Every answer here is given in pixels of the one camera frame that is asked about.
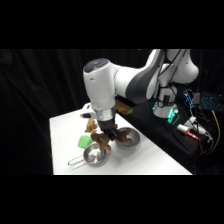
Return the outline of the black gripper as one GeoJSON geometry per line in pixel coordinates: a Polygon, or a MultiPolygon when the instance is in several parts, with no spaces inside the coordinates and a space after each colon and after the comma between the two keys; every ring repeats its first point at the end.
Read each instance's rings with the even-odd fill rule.
{"type": "Polygon", "coordinates": [[[117,138],[117,133],[115,131],[114,125],[115,125],[115,118],[100,118],[98,120],[98,125],[100,127],[100,129],[103,131],[104,134],[106,134],[107,136],[109,136],[109,132],[110,133],[110,139],[113,141],[117,138]]]}

